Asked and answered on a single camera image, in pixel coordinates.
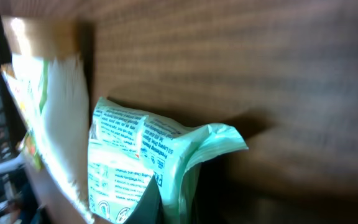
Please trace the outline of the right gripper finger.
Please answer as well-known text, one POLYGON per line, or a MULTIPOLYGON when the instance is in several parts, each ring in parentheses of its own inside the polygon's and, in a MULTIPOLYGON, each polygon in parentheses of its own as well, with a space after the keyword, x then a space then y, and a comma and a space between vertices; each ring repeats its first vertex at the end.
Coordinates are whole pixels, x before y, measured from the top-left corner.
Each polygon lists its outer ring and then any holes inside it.
POLYGON ((154 176, 124 224, 163 224, 162 200, 154 176))

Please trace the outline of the teal snack packet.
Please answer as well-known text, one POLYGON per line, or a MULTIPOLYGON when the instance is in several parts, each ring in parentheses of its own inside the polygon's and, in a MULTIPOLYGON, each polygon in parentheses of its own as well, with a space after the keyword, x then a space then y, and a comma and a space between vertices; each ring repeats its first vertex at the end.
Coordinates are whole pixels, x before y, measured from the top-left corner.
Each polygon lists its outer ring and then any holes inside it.
POLYGON ((89 208, 112 223, 123 223, 155 180, 166 221, 188 223, 201 164, 245 149, 232 126, 186 127, 100 98, 89 131, 89 208))

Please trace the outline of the white tube gold cap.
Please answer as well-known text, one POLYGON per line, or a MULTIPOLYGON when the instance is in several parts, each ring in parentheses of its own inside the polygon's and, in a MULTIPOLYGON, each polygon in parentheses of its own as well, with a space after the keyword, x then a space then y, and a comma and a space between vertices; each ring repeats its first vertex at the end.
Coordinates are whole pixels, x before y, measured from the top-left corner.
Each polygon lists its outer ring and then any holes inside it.
POLYGON ((62 194, 86 223, 94 223, 88 202, 89 96, 80 50, 79 25, 2 17, 14 73, 34 84, 47 71, 47 100, 34 131, 42 162, 62 194))

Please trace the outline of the green juice carton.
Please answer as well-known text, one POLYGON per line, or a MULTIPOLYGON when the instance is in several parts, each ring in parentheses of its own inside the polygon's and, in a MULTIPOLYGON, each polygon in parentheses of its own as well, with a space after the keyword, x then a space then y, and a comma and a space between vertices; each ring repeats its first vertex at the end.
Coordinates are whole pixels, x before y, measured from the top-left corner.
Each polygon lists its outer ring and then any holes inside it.
POLYGON ((10 63, 1 66, 1 75, 26 128, 26 134, 17 148, 32 167, 40 171, 44 163, 36 142, 34 124, 47 100, 47 71, 43 71, 34 84, 31 80, 18 78, 10 63))

